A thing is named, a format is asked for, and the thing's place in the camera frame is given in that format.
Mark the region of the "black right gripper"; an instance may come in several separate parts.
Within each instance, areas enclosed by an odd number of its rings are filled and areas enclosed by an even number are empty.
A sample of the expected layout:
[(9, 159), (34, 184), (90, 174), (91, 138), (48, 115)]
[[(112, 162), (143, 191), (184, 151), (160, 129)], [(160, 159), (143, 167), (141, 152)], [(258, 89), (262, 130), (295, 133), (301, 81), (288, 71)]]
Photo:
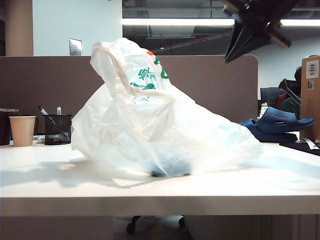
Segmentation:
[(234, 19), (234, 28), (224, 63), (274, 42), (284, 49), (291, 41), (279, 32), (281, 18), (297, 0), (224, 0), (223, 11)]

